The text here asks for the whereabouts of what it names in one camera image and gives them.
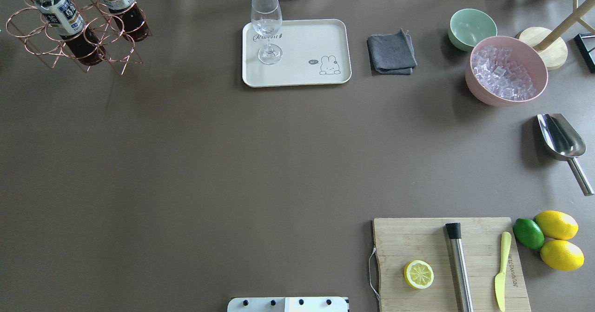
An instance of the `pink bowl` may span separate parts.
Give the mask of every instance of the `pink bowl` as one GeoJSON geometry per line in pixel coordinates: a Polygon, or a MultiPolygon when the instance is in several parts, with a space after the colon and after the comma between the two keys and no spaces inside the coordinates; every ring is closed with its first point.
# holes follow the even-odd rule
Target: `pink bowl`
{"type": "Polygon", "coordinates": [[[484,47],[490,45],[498,48],[509,47],[512,49],[512,54],[510,55],[509,60],[514,60],[518,64],[525,66],[537,93],[529,100],[507,100],[506,98],[491,93],[489,90],[485,89],[473,74],[470,57],[467,62],[467,69],[465,70],[465,81],[467,82],[467,86],[471,93],[478,98],[478,100],[493,106],[512,106],[535,100],[535,98],[542,94],[543,90],[546,89],[546,85],[548,85],[548,69],[541,56],[539,56],[532,47],[514,37],[493,36],[480,41],[471,51],[470,55],[473,56],[484,47]]]}

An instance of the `gray towel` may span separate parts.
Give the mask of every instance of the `gray towel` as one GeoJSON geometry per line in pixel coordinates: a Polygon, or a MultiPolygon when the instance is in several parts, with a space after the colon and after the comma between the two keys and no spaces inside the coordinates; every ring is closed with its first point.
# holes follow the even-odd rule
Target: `gray towel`
{"type": "Polygon", "coordinates": [[[368,51],[374,69],[381,74],[411,75],[417,66],[411,37],[403,30],[368,37],[368,51]]]}

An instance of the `round wooden disc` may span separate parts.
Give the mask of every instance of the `round wooden disc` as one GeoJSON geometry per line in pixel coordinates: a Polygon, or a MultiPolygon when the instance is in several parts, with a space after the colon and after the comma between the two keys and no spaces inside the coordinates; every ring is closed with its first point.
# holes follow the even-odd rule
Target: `round wooden disc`
{"type": "MultiPolygon", "coordinates": [[[[537,46],[552,30],[544,27],[529,27],[519,33],[518,39],[531,47],[537,46]]],[[[564,40],[559,37],[543,51],[537,51],[548,70],[560,68],[568,57],[568,47],[564,40]]]]}

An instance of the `cutting board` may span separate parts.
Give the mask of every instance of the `cutting board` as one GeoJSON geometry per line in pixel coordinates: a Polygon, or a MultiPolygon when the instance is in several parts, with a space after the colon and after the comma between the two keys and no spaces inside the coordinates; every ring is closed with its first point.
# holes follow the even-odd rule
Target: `cutting board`
{"type": "MultiPolygon", "coordinates": [[[[380,312],[459,312],[446,223],[461,223],[463,252],[476,312],[498,312],[494,276],[500,271],[500,238],[512,234],[510,218],[376,218],[380,312]],[[414,289],[403,278],[408,262],[421,259],[434,270],[434,283],[414,289]]],[[[506,312],[530,312],[516,241],[512,239],[505,289],[506,312]]]]}

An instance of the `ice scoop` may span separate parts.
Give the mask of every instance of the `ice scoop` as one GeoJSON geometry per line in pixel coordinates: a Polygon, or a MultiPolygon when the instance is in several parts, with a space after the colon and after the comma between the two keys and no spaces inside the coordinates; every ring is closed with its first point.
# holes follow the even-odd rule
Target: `ice scoop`
{"type": "Polygon", "coordinates": [[[585,196],[593,195],[593,188],[576,159],[586,150],[581,136],[560,113],[538,114],[537,122],[542,130],[543,140],[553,157],[559,161],[568,161],[578,185],[581,186],[582,193],[585,196]]]}

